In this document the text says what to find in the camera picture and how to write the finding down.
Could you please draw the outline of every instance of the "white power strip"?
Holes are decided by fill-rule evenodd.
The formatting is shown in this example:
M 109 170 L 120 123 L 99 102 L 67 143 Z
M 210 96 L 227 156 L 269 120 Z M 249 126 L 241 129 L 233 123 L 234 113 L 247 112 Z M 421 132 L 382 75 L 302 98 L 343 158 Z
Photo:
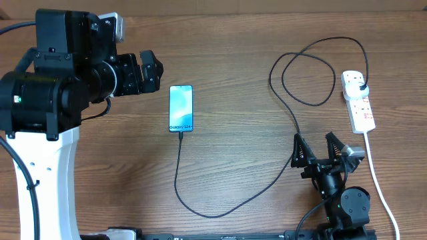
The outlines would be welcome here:
M 398 223 L 396 222 L 393 213 L 391 212 L 386 200 L 384 199 L 384 196 L 382 195 L 380 184 L 376 178 L 374 164 L 372 162 L 371 150 L 368 141 L 368 132 L 375 129 L 375 121 L 368 98 L 369 88 L 366 87 L 364 90 L 360 90 L 360 86 L 364 84 L 364 78 L 363 74 L 358 71 L 343 72 L 341 74 L 341 82 L 342 93 L 346 99 L 348 116 L 350 117 L 353 133 L 363 133 L 364 135 L 369 167 L 372 178 L 374 180 L 375 188 L 378 192 L 378 195 L 380 196 L 384 208 L 387 210 L 387 213 L 393 222 L 394 230 L 396 232 L 396 240 L 400 240 Z

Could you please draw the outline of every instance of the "smartphone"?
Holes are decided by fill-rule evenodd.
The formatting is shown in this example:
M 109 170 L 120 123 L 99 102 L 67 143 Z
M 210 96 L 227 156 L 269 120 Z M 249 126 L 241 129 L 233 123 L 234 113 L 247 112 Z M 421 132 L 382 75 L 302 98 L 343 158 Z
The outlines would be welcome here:
M 193 131 L 193 86 L 171 86 L 169 131 Z

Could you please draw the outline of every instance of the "blue phone screen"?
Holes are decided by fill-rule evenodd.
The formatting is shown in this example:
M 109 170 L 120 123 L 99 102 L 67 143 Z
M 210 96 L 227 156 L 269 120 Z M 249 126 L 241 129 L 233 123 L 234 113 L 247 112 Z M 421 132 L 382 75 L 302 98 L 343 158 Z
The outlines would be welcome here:
M 193 87 L 171 86 L 169 131 L 193 131 Z

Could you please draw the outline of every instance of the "wooden table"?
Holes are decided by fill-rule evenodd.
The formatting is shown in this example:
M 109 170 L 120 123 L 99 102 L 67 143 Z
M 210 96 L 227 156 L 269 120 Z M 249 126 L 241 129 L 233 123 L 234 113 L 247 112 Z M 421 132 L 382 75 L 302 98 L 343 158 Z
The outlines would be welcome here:
M 169 133 L 170 85 L 194 87 L 194 132 L 183 139 L 178 189 L 182 199 L 204 214 L 223 213 L 267 186 L 292 153 L 296 132 L 285 107 L 268 87 L 274 61 L 288 51 L 331 36 L 357 38 L 370 63 L 370 99 L 377 128 L 369 134 L 378 180 L 400 226 L 402 239 L 426 239 L 427 231 L 427 14 L 320 13 L 128 18 L 119 53 L 151 49 L 165 73 L 157 93 L 118 97 L 106 117 L 85 122 L 75 159 L 75 197 L 79 230 L 113 225 L 141 227 L 144 233 L 259 233 L 295 229 L 320 202 L 301 169 L 288 167 L 263 195 L 220 219 L 203 219 L 186 210 L 173 190 L 178 138 Z M 1 21 L 0 27 L 16 23 Z M 28 47 L 35 28 L 0 37 L 0 75 L 11 71 Z M 324 135 L 333 131 L 344 143 L 364 145 L 351 131 L 339 74 L 365 73 L 358 46 L 347 40 L 320 43 L 309 53 L 331 63 L 336 91 L 321 107 L 302 105 L 283 89 L 302 135 L 317 157 L 326 157 Z M 274 72 L 274 86 L 281 87 Z M 332 86 L 327 66 L 300 57 L 286 73 L 290 91 L 320 102 Z M 83 112 L 101 112 L 104 104 Z M 19 238 L 15 171 L 0 149 L 0 239 Z M 347 186 L 370 192 L 369 229 L 379 239 L 394 230 L 365 160 Z M 304 225 L 325 222 L 324 211 Z

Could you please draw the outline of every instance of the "robotic arm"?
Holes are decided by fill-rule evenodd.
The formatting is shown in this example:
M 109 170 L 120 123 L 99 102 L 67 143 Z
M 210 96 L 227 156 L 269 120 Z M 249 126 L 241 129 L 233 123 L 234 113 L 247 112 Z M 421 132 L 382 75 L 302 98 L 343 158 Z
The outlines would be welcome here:
M 80 239 L 74 202 L 74 157 L 81 112 L 89 102 L 159 90 L 163 65 L 142 51 L 118 55 L 125 22 L 117 13 L 40 9 L 35 15 L 37 48 L 0 81 L 0 130 L 28 168 L 38 198 L 40 239 Z M 34 73 L 25 72 L 34 62 Z M 27 182 L 15 164 L 21 239 L 34 239 Z M 136 232 L 109 230 L 111 239 Z

